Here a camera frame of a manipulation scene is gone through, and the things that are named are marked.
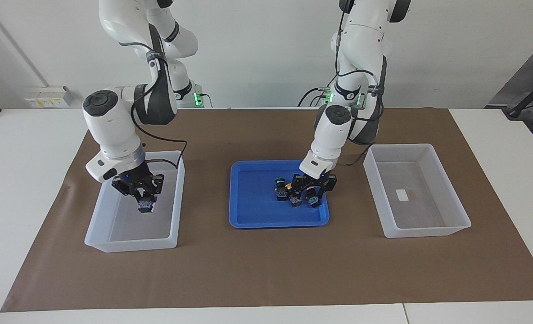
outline green light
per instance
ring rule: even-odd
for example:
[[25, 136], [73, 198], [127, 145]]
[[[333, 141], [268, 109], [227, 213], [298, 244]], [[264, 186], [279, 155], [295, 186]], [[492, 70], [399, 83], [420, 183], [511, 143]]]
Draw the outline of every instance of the green light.
[[196, 103], [196, 105], [202, 105], [203, 104], [203, 99], [200, 98], [200, 95], [199, 94], [194, 94], [194, 103]]

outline white label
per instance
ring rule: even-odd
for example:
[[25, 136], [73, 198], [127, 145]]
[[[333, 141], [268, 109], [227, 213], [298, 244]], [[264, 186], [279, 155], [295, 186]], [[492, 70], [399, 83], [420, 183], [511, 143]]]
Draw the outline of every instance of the white label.
[[405, 189], [396, 189], [398, 200], [399, 201], [409, 201], [409, 196]]

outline translucent plastic container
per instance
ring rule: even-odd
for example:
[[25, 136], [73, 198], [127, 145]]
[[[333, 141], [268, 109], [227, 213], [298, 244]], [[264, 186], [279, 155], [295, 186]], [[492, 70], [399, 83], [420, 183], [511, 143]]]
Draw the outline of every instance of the translucent plastic container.
[[[149, 152], [146, 158], [165, 158], [174, 162], [179, 155], [180, 151]], [[184, 163], [180, 160], [178, 170], [166, 162], [150, 163], [149, 168], [153, 174], [164, 174], [162, 192], [153, 212], [139, 212], [135, 197], [122, 195], [112, 187], [110, 179], [100, 187], [85, 244], [102, 252], [176, 247], [185, 179]]]
[[387, 238], [444, 236], [470, 227], [432, 145], [373, 145], [364, 166]]

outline white robotic arm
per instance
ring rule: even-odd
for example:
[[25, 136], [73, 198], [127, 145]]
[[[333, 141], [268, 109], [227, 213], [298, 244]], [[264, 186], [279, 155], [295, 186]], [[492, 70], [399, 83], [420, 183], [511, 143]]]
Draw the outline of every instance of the white robotic arm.
[[198, 42], [174, 20], [171, 4], [172, 0], [99, 1], [100, 24], [120, 45], [132, 47], [147, 61], [152, 82], [100, 90], [83, 103], [88, 128], [100, 144], [100, 152], [87, 163], [88, 172], [99, 182], [116, 177], [113, 186], [133, 195], [141, 212], [152, 211], [163, 179], [149, 171], [135, 123], [167, 125], [176, 116], [177, 102], [196, 105], [192, 94], [200, 88], [176, 60], [194, 55]]
[[[340, 1], [340, 7], [349, 14], [344, 31], [333, 37], [332, 47], [337, 50], [340, 70], [337, 81], [332, 84], [330, 102], [320, 108], [314, 141], [300, 166], [301, 171], [314, 180], [335, 168], [347, 140], [359, 145], [374, 141], [383, 109], [384, 31], [389, 22], [404, 18], [410, 1]], [[357, 108], [364, 78], [369, 88], [364, 108]]]

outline brown paper table covering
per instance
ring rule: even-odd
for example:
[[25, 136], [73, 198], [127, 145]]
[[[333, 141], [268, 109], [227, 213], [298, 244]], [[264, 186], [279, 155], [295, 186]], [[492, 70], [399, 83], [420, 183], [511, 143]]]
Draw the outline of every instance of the brown paper table covering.
[[[533, 300], [533, 258], [445, 109], [387, 109], [377, 142], [433, 144], [471, 228], [385, 238], [361, 164], [335, 169], [326, 226], [232, 228], [232, 164], [302, 159], [315, 115], [188, 110], [168, 126], [147, 127], [189, 141], [178, 247], [171, 250], [107, 254], [85, 245], [100, 188], [85, 171], [98, 152], [87, 134], [3, 311]], [[180, 148], [141, 138], [147, 151]], [[347, 144], [341, 162], [362, 149]]]

